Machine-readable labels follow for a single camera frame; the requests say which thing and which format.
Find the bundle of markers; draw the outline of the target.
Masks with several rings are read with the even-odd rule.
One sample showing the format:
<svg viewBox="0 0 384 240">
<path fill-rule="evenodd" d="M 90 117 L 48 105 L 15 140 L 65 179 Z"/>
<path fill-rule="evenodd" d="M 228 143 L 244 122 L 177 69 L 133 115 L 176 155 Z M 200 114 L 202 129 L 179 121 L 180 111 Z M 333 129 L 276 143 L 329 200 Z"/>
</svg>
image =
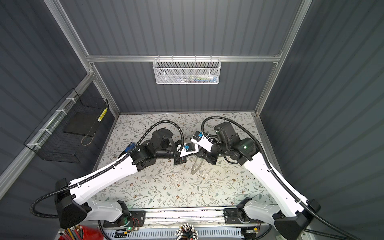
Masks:
<svg viewBox="0 0 384 240">
<path fill-rule="evenodd" d="M 197 229 L 189 223 L 180 225 L 180 227 L 176 230 L 175 240 L 198 240 L 198 239 L 199 239 L 199 233 Z"/>
</svg>

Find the blue stapler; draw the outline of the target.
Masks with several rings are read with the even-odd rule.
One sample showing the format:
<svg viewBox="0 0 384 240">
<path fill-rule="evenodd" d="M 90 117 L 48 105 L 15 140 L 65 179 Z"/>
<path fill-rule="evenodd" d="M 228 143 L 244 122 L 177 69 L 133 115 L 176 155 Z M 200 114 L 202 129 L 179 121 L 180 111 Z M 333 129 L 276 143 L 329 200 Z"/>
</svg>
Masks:
<svg viewBox="0 0 384 240">
<path fill-rule="evenodd" d="M 125 152 L 128 153 L 128 152 L 131 151 L 135 146 L 136 146 L 135 143 L 133 143 L 133 142 L 129 143 L 128 146 L 125 148 Z"/>
</svg>

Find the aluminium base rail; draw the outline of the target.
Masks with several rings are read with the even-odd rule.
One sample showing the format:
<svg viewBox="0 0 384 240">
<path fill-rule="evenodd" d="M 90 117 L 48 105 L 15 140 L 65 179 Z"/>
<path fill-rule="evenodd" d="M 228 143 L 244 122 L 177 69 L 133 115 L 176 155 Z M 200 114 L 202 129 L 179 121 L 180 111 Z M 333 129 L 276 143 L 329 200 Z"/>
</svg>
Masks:
<svg viewBox="0 0 384 240">
<path fill-rule="evenodd" d="M 237 206 L 132 209 L 127 217 L 121 217 L 112 223 L 104 221 L 103 226 L 139 228 L 181 223 L 231 227 L 260 227 L 269 224 L 278 231 L 291 228 L 301 231 L 309 225 L 310 221 L 306 214 L 299 211 L 295 210 L 294 216 L 288 217 L 278 205 L 259 203 L 247 198 Z"/>
</svg>

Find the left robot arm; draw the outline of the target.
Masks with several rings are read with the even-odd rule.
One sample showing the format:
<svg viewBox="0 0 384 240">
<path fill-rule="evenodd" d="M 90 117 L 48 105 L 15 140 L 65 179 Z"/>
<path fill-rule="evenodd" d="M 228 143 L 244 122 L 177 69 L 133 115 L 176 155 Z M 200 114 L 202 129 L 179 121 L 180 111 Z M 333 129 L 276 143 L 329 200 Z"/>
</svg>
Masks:
<svg viewBox="0 0 384 240">
<path fill-rule="evenodd" d="M 62 179 L 53 192 L 37 198 L 30 213 L 39 218 L 57 219 L 62 229 L 83 221 L 108 221 L 121 227 L 135 223 L 124 201 L 109 203 L 93 196 L 113 183 L 144 170 L 158 158 L 183 160 L 195 151 L 186 143 L 182 129 L 169 120 L 152 125 L 134 147 L 122 153 L 109 165 L 72 181 Z"/>
</svg>

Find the red pencil cup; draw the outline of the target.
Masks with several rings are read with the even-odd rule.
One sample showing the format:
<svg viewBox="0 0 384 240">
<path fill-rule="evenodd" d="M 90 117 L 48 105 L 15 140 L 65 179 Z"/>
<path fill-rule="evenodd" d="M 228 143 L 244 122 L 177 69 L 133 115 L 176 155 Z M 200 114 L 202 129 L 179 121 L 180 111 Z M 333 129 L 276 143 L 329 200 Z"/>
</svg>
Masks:
<svg viewBox="0 0 384 240">
<path fill-rule="evenodd" d="M 58 240 L 103 240 L 104 236 L 99 229 L 83 225 L 76 225 L 58 231 Z"/>
</svg>

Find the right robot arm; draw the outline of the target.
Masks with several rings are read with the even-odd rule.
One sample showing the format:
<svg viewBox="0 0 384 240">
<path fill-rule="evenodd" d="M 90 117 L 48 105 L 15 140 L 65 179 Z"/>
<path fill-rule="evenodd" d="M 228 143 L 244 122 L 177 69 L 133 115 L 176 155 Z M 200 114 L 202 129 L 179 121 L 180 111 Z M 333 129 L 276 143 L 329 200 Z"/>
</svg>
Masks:
<svg viewBox="0 0 384 240">
<path fill-rule="evenodd" d="M 241 222 L 260 220 L 287 240 L 296 240 L 303 232 L 340 240 L 357 239 L 318 214 L 320 204 L 300 194 L 276 170 L 251 132 L 234 120 L 218 118 L 223 123 L 214 127 L 214 135 L 200 130 L 192 137 L 191 141 L 201 148 L 198 156 L 212 165 L 219 156 L 237 161 L 259 180 L 276 202 L 271 206 L 245 198 L 236 208 Z"/>
</svg>

